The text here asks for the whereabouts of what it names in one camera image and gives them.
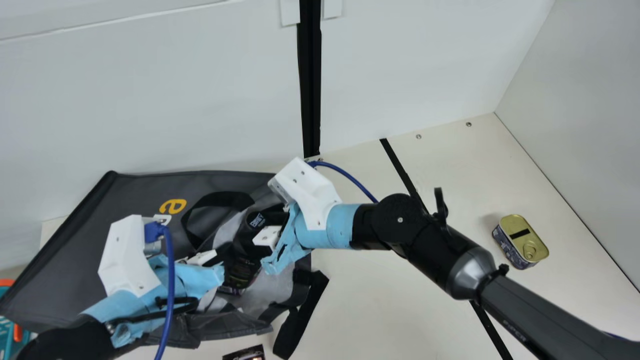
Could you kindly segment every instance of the white table surface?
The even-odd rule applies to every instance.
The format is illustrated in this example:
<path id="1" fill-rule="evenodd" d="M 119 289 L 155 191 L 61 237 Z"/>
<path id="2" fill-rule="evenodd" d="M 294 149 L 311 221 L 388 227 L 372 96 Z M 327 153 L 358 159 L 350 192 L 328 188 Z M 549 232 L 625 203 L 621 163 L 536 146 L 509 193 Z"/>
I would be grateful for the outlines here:
<path id="1" fill-rule="evenodd" d="M 508 262 L 491 237 L 500 217 L 518 213 L 528 219 L 550 256 L 534 268 L 512 269 L 510 278 L 604 331 L 640 340 L 640 293 L 494 114 L 389 142 L 429 210 L 435 210 L 433 188 L 441 186 L 449 224 L 489 249 L 497 263 Z M 406 193 L 379 142 L 322 157 L 346 169 L 379 199 Z M 344 202 L 367 202 L 348 180 L 329 169 L 320 171 Z M 43 241 L 61 220 L 44 223 Z M 450 299 L 395 254 L 315 250 L 313 262 L 331 281 L 292 360 L 499 358 L 471 306 Z M 274 322 L 271 334 L 206 341 L 198 350 L 169 348 L 164 358 L 215 360 L 262 343 L 267 359 L 277 359 L 271 347 L 285 317 Z M 496 328 L 515 359 L 534 359 L 502 327 Z M 121 359 L 152 359 L 155 351 L 140 348 Z"/>

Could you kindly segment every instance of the black bag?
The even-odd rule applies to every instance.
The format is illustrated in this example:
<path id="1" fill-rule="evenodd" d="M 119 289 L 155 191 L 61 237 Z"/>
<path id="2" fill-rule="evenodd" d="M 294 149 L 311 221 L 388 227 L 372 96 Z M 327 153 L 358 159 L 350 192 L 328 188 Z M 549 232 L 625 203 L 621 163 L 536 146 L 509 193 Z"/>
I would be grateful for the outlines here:
<path id="1" fill-rule="evenodd" d="M 131 214 L 162 218 L 172 233 L 176 259 L 213 248 L 225 249 L 225 267 L 240 266 L 238 255 L 255 260 L 243 244 L 264 225 L 269 211 L 282 207 L 267 187 L 272 177 L 227 171 L 144 176 L 108 172 L 0 299 L 0 314 L 33 332 L 76 322 L 80 312 L 106 297 L 97 270 L 109 226 Z M 205 313 L 177 315 L 169 346 L 196 348 L 202 340 L 269 332 L 270 323 L 289 310 L 274 345 L 274 353 L 288 359 L 328 279 L 310 271 L 308 256 L 278 276 L 260 272 L 252 281 L 251 276 L 240 297 L 217 295 L 205 304 Z M 161 332 L 131 348 L 157 344 Z"/>

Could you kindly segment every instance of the white bracket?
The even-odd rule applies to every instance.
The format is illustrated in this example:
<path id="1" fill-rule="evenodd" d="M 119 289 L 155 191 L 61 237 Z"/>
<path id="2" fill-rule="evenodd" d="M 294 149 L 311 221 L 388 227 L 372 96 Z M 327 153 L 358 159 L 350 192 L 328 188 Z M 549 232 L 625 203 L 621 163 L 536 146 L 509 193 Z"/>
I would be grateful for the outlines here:
<path id="1" fill-rule="evenodd" d="M 342 16 L 342 0 L 324 0 L 322 11 L 323 19 Z"/>
<path id="2" fill-rule="evenodd" d="M 300 0 L 280 0 L 282 26 L 300 23 Z"/>
<path id="3" fill-rule="evenodd" d="M 258 235 L 253 238 L 253 244 L 256 246 L 268 246 L 271 251 L 276 249 L 276 244 L 278 243 L 279 233 L 282 226 L 272 225 L 265 226 Z"/>
<path id="4" fill-rule="evenodd" d="M 333 183 L 300 158 L 293 159 L 269 180 L 269 187 L 287 205 L 298 203 L 308 230 L 326 229 L 329 211 L 342 204 Z"/>
<path id="5" fill-rule="evenodd" d="M 161 285 L 144 255 L 145 223 L 130 215 L 111 224 L 98 275 L 107 296 L 127 290 L 142 297 Z"/>

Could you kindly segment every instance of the black strap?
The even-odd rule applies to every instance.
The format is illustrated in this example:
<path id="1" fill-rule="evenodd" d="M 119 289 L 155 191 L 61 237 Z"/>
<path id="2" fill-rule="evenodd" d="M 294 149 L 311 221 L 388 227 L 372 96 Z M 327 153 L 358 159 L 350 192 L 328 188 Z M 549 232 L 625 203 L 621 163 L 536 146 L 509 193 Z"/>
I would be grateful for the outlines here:
<path id="1" fill-rule="evenodd" d="M 415 186 L 413 185 L 413 182 L 411 181 L 409 174 L 407 174 L 406 171 L 404 171 L 404 167 L 402 166 L 402 163 L 396 156 L 396 152 L 391 147 L 391 144 L 389 144 L 389 141 L 387 139 L 380 139 L 380 144 L 382 144 L 382 147 L 387 152 L 387 156 L 389 157 L 389 160 L 394 165 L 394 168 L 396 168 L 396 172 L 400 176 L 400 179 L 402 179 L 402 182 L 404 183 L 404 187 L 409 192 L 409 195 L 411 195 L 411 197 L 413 197 L 414 199 L 417 199 L 418 201 L 420 201 L 424 211 L 429 213 L 429 211 L 427 211 L 427 207 L 424 205 L 424 202 L 420 198 L 418 191 L 415 189 Z M 493 342 L 493 346 L 495 346 L 495 348 L 498 350 L 498 353 L 500 354 L 502 359 L 513 360 L 513 358 L 511 357 L 511 354 L 509 353 L 509 350 L 507 349 L 507 346 L 505 346 L 504 342 L 502 341 L 502 338 L 500 337 L 500 334 L 498 334 L 498 332 L 495 330 L 493 323 L 491 322 L 491 320 L 489 320 L 489 316 L 487 316 L 484 309 L 477 306 L 477 304 L 473 300 L 471 301 L 471 306 L 476 311 L 476 314 L 478 315 L 480 322 L 484 326 L 486 333 L 489 335 L 489 338 L 491 338 L 491 341 Z"/>
<path id="2" fill-rule="evenodd" d="M 296 347 L 298 347 L 300 339 L 302 339 L 302 335 L 307 329 L 307 324 L 311 320 L 311 315 L 314 313 L 324 289 L 329 284 L 329 278 L 320 271 L 309 273 L 305 270 L 300 270 L 298 275 L 306 277 L 304 280 L 308 281 L 311 287 L 307 300 L 300 306 L 299 310 L 296 307 L 289 308 L 289 316 L 282 324 L 278 337 L 273 344 L 273 353 L 285 360 L 288 360 L 296 350 Z"/>
<path id="3" fill-rule="evenodd" d="M 198 235 L 192 233 L 189 228 L 189 218 L 192 215 L 193 210 L 199 208 L 206 208 L 209 206 L 218 206 L 224 208 L 231 208 L 236 211 L 243 211 L 249 206 L 253 205 L 254 201 L 251 196 L 243 192 L 214 192 L 204 195 L 198 202 L 196 202 L 190 209 L 188 209 L 182 218 L 180 223 L 187 235 L 187 239 L 191 243 L 194 249 L 198 250 L 203 244 L 204 239 L 201 239 Z"/>

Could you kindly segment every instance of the white panel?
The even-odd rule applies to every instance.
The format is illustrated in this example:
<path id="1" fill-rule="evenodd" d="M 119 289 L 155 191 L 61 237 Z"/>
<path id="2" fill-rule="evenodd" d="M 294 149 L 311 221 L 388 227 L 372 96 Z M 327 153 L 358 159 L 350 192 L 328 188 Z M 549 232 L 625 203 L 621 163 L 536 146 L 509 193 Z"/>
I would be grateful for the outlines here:
<path id="1" fill-rule="evenodd" d="M 494 111 L 553 1 L 345 1 L 321 23 L 321 150 Z"/>
<path id="2" fill-rule="evenodd" d="M 108 170 L 301 155 L 299 89 L 296 29 L 281 28 L 277 1 L 0 42 L 0 253 L 33 255 L 39 223 Z"/>
<path id="3" fill-rule="evenodd" d="M 558 0 L 497 114 L 640 286 L 640 6 Z"/>
<path id="4" fill-rule="evenodd" d="M 228 0 L 2 0 L 0 39 Z"/>

